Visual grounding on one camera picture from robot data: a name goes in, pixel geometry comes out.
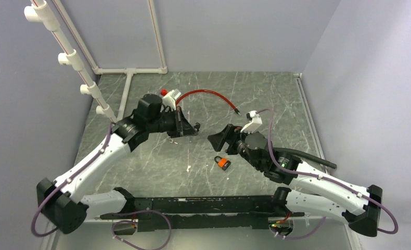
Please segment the orange padlock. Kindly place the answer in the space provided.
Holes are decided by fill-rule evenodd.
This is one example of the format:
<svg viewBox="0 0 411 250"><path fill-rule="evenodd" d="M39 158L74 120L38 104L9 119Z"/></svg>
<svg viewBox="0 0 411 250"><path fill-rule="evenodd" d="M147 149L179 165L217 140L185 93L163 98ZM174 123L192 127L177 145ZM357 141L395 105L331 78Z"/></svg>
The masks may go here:
<svg viewBox="0 0 411 250"><path fill-rule="evenodd" d="M232 164L230 160L220 157L220 156L215 156L214 157L214 162L223 170L226 171L228 167Z"/></svg>

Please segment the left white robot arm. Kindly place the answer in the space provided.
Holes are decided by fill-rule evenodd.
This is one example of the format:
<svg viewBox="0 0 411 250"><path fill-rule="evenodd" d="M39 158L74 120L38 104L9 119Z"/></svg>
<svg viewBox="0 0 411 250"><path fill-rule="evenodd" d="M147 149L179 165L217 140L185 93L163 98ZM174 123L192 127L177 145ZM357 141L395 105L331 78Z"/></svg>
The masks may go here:
<svg viewBox="0 0 411 250"><path fill-rule="evenodd" d="M151 133L166 133L169 138L196 136L199 123L190 124L177 106L182 94L171 90L162 96L145 94L130 116L109 126L104 140L73 168L54 180L47 178L36 186L38 209L31 222L31 232L44 215L64 234L75 231L85 219L106 214L129 218L136 210L135 197L121 187L107 193L88 195L96 182L121 158L130 154Z"/></svg>

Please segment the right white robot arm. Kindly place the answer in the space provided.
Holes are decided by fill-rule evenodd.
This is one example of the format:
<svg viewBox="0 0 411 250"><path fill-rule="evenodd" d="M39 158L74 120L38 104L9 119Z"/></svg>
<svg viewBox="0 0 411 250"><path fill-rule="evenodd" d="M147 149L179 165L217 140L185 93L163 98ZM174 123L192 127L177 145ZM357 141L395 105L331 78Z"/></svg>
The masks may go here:
<svg viewBox="0 0 411 250"><path fill-rule="evenodd" d="M246 134L233 124L207 139L216 152L228 144L227 154L241 156L270 181L280 184L271 203L274 214L316 214L343 222L358 234L377 236L380 187L357 186L331 177L304 160L307 157L322 163L323 159L295 149L274 147L260 132Z"/></svg>

